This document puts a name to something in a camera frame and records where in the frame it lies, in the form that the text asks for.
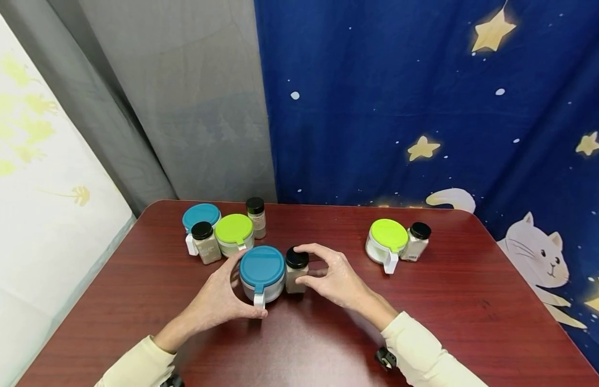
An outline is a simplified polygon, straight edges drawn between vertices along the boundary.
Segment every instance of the human hand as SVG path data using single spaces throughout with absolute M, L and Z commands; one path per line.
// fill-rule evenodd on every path
M 315 254 L 328 266 L 310 270 L 307 276 L 297 278 L 296 284 L 306 285 L 336 305 L 360 313 L 380 331 L 398 315 L 388 301 L 357 276 L 343 253 L 316 243 L 297 246 L 295 251 Z
M 265 318 L 267 310 L 239 300 L 239 260 L 247 250 L 230 256 L 209 276 L 190 305 L 160 331 L 153 341 L 166 352 L 174 352 L 194 334 L 236 318 Z

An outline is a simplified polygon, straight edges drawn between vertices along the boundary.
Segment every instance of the red wooden table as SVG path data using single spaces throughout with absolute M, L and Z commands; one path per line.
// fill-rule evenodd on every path
M 93 386 L 121 354 L 185 308 L 221 262 L 188 256 L 181 218 L 163 200 L 138 219 L 19 386 Z M 217 203 L 222 215 L 241 203 Z M 423 323 L 489 386 L 599 386 L 599 377 L 474 215 L 456 210 L 268 204 L 267 237 L 285 252 L 316 242 L 344 252 L 366 284 Z M 370 261 L 370 224 L 424 221 L 430 244 L 389 277 Z M 373 359 L 380 337 L 312 290 L 283 294 L 266 320 L 231 321 L 179 354 L 186 386 L 401 386 Z

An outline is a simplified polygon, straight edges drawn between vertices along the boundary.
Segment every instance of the white curtain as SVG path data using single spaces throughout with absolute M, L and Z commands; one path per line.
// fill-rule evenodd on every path
M 133 221 L 0 14 L 0 386 L 17 383 Z

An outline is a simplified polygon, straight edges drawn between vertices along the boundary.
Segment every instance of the spice jar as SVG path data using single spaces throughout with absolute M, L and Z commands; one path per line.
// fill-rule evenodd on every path
M 308 253 L 297 253 L 294 248 L 288 249 L 286 252 L 286 292 L 289 294 L 293 293 L 305 293 L 306 285 L 296 284 L 295 280 L 299 277 L 306 276 L 308 274 L 308 262 L 310 256 Z
M 254 238 L 263 239 L 267 235 L 265 229 L 266 220 L 264 218 L 264 200 L 260 197 L 251 197 L 246 200 L 246 209 L 248 217 L 254 226 Z
M 225 257 L 254 247 L 252 221 L 242 213 L 231 213 L 220 219 L 214 234 Z
M 222 259 L 218 241 L 213 235 L 213 226 L 208 221 L 199 221 L 192 227 L 194 248 L 205 265 Z
M 428 237 L 432 233 L 429 225 L 416 221 L 409 228 L 409 244 L 405 253 L 400 258 L 404 261 L 417 261 L 426 246 L 428 246 Z
M 185 211 L 183 216 L 183 224 L 185 232 L 188 233 L 185 237 L 185 245 L 187 246 L 187 252 L 190 255 L 198 255 L 198 249 L 194 248 L 192 234 L 190 233 L 192 226 L 196 223 L 199 223 L 199 221 L 206 221 L 215 229 L 215 226 L 218 225 L 220 218 L 221 213 L 219 209 L 210 203 L 197 204 Z
M 370 226 L 366 253 L 370 259 L 384 266 L 386 274 L 393 274 L 408 240 L 409 235 L 400 223 L 392 219 L 379 219 Z
M 241 258 L 239 278 L 243 292 L 254 306 L 264 309 L 266 303 L 278 298 L 284 289 L 282 253 L 271 246 L 251 249 Z

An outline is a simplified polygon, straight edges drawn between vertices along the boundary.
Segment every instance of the sleeve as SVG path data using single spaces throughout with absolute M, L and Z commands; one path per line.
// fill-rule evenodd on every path
M 436 337 L 407 313 L 400 313 L 381 332 L 398 368 L 414 387 L 486 387 L 448 353 Z
M 172 374 L 174 358 L 148 336 L 121 356 L 95 387 L 159 387 Z

